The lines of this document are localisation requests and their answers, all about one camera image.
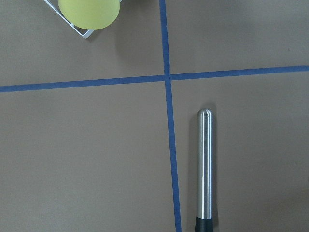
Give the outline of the yellow cup on rack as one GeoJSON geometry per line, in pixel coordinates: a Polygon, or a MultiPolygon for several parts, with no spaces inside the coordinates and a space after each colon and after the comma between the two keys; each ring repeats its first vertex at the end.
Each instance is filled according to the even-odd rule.
{"type": "Polygon", "coordinates": [[[120,12],[118,0],[59,0],[58,6],[68,21],[82,29],[103,29],[120,12]]]}

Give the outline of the steel muddler black tip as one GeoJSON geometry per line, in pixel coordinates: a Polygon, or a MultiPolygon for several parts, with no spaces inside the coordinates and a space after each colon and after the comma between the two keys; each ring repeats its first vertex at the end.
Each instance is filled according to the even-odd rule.
{"type": "Polygon", "coordinates": [[[197,114],[197,210],[196,232],[213,229],[213,129],[212,112],[201,109],[197,114]]]}

